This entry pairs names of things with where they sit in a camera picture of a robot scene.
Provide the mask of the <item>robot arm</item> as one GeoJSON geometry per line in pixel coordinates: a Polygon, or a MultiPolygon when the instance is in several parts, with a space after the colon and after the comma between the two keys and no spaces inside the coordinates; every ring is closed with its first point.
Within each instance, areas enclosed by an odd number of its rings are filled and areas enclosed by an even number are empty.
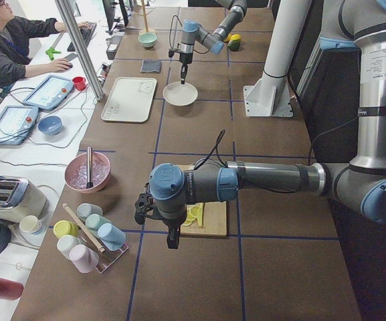
{"type": "Polygon", "coordinates": [[[224,47],[224,40],[232,29],[246,16],[248,4],[244,0],[217,1],[218,4],[229,10],[224,20],[213,33],[208,32],[200,23],[185,20],[182,26],[181,42],[173,50],[179,54],[181,62],[181,84],[185,84],[188,65],[193,61],[195,43],[200,43],[213,54],[219,54],[224,47]]]}
{"type": "Polygon", "coordinates": [[[167,245],[179,245],[187,206],[224,202],[242,188],[309,191],[386,224],[386,1],[325,1],[320,46],[361,51],[357,154],[348,163],[279,165],[203,158],[187,171],[156,166],[136,202],[135,220],[161,220],[167,245]]]}

